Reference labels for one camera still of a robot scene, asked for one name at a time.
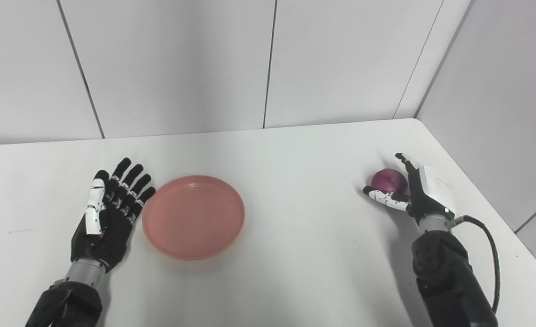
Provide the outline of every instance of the onion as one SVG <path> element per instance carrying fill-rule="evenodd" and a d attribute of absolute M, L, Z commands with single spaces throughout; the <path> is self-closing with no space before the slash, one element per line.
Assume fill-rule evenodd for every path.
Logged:
<path fill-rule="evenodd" d="M 404 193 L 407 190 L 407 179 L 397 170 L 386 168 L 375 173 L 371 186 L 387 192 Z"/>

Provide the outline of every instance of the pink dish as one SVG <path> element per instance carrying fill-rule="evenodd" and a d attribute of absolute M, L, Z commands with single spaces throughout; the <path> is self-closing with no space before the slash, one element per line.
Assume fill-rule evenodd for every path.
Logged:
<path fill-rule="evenodd" d="M 143 230 L 169 257 L 204 259 L 232 244 L 244 217 L 243 201 L 230 184 L 210 176 L 185 176 L 163 185 L 147 202 Z"/>

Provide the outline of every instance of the white table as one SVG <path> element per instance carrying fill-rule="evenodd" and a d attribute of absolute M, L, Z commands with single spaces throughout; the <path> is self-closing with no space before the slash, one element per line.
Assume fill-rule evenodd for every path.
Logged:
<path fill-rule="evenodd" d="M 502 271 L 501 327 L 536 326 L 536 260 L 417 120 L 0 145 L 0 327 L 25 324 L 70 266 L 92 176 L 128 156 L 154 186 L 216 176 L 241 194 L 243 232 L 223 253 L 178 261 L 146 240 L 102 283 L 106 327 L 427 327 L 411 269 L 413 219 L 361 195 L 405 152 L 451 178 L 459 213 L 490 228 Z M 492 300 L 486 237 L 455 235 Z"/>

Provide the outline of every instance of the black cable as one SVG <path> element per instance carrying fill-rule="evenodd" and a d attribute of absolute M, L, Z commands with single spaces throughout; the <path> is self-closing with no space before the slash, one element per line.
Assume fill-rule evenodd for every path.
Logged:
<path fill-rule="evenodd" d="M 496 313 L 496 310 L 498 310 L 498 302 L 500 300 L 500 263 L 498 262 L 498 251 L 496 250 L 494 238 L 492 237 L 492 234 L 490 234 L 488 228 L 486 228 L 486 225 L 484 225 L 484 223 L 478 219 L 472 216 L 464 216 L 463 218 L 464 221 L 473 223 L 474 225 L 482 228 L 488 237 L 488 241 L 490 242 L 490 247 L 492 248 L 492 258 L 494 259 L 494 301 L 492 302 L 492 311 Z"/>

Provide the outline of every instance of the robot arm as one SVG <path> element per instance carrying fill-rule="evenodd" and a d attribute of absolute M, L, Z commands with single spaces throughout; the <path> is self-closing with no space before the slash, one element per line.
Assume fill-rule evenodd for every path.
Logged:
<path fill-rule="evenodd" d="M 131 165 L 124 158 L 113 176 L 100 170 L 92 182 L 88 205 L 71 240 L 72 262 L 66 277 L 44 291 L 35 305 L 26 327 L 94 327 L 102 312 L 96 288 L 105 274 L 123 259 L 133 224 L 146 201 L 155 193 L 153 187 L 141 191 L 151 177 L 143 166 Z"/>
<path fill-rule="evenodd" d="M 389 207 L 407 211 L 422 235 L 412 244 L 417 288 L 434 327 L 497 327 L 498 254 L 487 228 L 469 216 L 455 219 L 455 202 L 447 178 L 432 166 L 420 166 L 405 154 L 395 155 L 407 170 L 409 196 L 384 193 L 370 186 L 363 192 Z M 495 300 L 491 307 L 469 263 L 468 254 L 451 228 L 468 221 L 482 228 L 492 245 Z"/>

